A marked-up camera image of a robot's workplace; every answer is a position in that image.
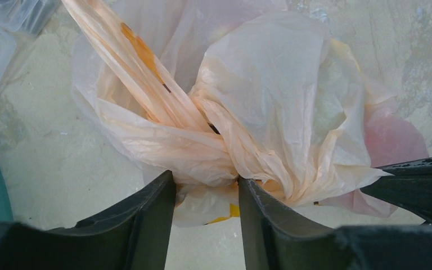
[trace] plastic bag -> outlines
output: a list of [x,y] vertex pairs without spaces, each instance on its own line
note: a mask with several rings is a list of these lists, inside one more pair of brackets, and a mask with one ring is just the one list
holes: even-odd
[[[397,102],[380,83],[364,77],[367,89],[365,105],[365,145],[372,167],[425,159],[429,157],[421,133],[409,122],[396,116]],[[389,217],[394,205],[378,200],[360,190],[332,197],[320,205],[338,206],[358,214]]]
[[63,3],[90,41],[73,53],[77,104],[146,181],[173,171],[178,225],[237,215],[238,175],[291,206],[386,175],[370,168],[363,115],[389,97],[364,88],[320,22],[277,11],[283,1],[125,0],[126,23],[100,1]]

